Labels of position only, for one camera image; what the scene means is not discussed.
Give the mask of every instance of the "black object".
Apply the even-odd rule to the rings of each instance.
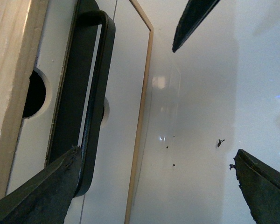
[[[96,26],[101,24],[102,29],[82,138],[83,164],[80,170],[76,196],[87,192],[93,177],[105,91],[115,38],[114,22],[103,11],[88,12],[85,9],[85,7],[89,7],[86,2],[86,0],[81,1],[78,8],[47,156],[47,163],[50,164],[64,154],[64,149],[78,144],[94,42],[97,34]]]
[[[217,144],[217,147],[219,148],[220,145],[222,144],[222,142],[224,142],[224,141],[225,141],[225,139],[223,139],[223,140],[220,140],[220,139],[219,139],[218,144]]]
[[[0,200],[0,224],[62,224],[75,194],[81,148],[58,160]]]
[[[220,0],[189,0],[176,27],[172,51],[176,52]]]
[[[280,173],[243,149],[234,158],[239,187],[257,224],[280,224]]]

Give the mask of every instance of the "white panel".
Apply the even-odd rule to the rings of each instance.
[[[108,14],[108,16],[111,19],[113,19],[116,0],[96,0],[96,2],[98,4],[99,9],[105,11]]]
[[[44,167],[75,3],[76,0],[49,2],[35,65],[36,70],[41,71],[46,85],[46,99],[35,115],[22,121],[8,193]]]
[[[155,32],[131,223],[254,224],[229,164],[242,148],[280,171],[280,1],[221,0],[176,54],[174,32]]]
[[[96,165],[85,195],[82,223],[123,224],[129,188],[149,30],[128,0],[119,0],[116,35]]]

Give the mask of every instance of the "wooden edge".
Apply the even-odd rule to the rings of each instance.
[[[9,42],[0,52],[0,199],[6,193],[48,0],[0,1],[0,10],[10,4],[20,9],[15,9],[19,10],[15,16],[6,12],[0,17],[0,46],[2,39]]]
[[[138,1],[137,0],[130,0],[130,2],[134,6],[136,11],[138,12],[138,14],[141,17],[141,19],[145,22],[145,24],[148,27],[148,29],[153,32],[154,31],[154,27],[151,24],[151,22],[149,21],[148,17],[146,16],[145,12],[143,11],[143,9],[140,6],[140,4],[138,3]]]
[[[152,29],[149,32],[149,39],[148,39],[146,64],[145,64],[145,70],[144,70],[144,78],[143,78],[139,117],[138,117],[133,162],[132,162],[132,169],[131,169],[130,185],[129,185],[129,191],[128,191],[127,202],[126,202],[125,224],[130,223],[130,217],[131,217],[131,210],[132,210],[132,203],[133,203],[133,191],[134,191],[134,185],[135,185],[135,177],[136,177],[136,173],[137,173],[137,161],[138,161],[138,157],[139,157],[139,148],[140,148],[141,131],[142,131],[142,124],[143,124],[144,109],[145,109],[146,89],[147,89],[147,83],[148,83],[148,74],[149,74],[150,59],[151,59],[151,52],[152,52],[152,46],[153,46],[153,38],[154,38],[154,32]]]

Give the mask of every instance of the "white wall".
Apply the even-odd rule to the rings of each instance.
[[[253,224],[229,164],[242,148],[280,171],[280,1],[221,0],[173,54],[186,2],[139,0],[155,35],[131,223]]]

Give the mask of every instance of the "cabinet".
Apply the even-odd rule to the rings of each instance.
[[[147,49],[151,47],[152,28],[147,27],[147,21],[128,0],[97,3],[116,24],[105,95],[108,106],[91,187],[85,196],[72,200],[67,224],[124,223],[137,128],[139,131],[141,123],[141,96],[145,95],[144,74],[148,75]],[[75,4],[74,0],[49,3],[35,63],[35,70],[46,85],[46,99],[35,115],[22,121],[8,193],[43,169]]]

